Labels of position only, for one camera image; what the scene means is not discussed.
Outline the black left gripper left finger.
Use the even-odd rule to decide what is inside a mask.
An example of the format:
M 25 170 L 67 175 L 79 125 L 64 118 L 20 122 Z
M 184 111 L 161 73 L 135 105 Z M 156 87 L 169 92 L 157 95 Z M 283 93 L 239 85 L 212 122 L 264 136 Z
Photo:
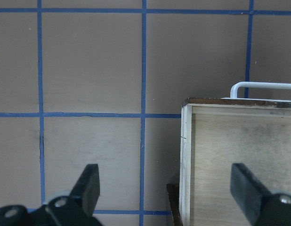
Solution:
M 0 208 L 0 226 L 100 226 L 93 211 L 100 196 L 99 169 L 88 164 L 68 195 L 29 212 L 23 205 Z

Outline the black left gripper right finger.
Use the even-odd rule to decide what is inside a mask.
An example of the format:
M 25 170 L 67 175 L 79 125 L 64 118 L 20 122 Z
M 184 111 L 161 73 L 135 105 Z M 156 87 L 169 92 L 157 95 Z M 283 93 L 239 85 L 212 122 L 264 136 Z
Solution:
M 230 192 L 252 226 L 291 226 L 291 195 L 272 193 L 243 163 L 231 166 Z

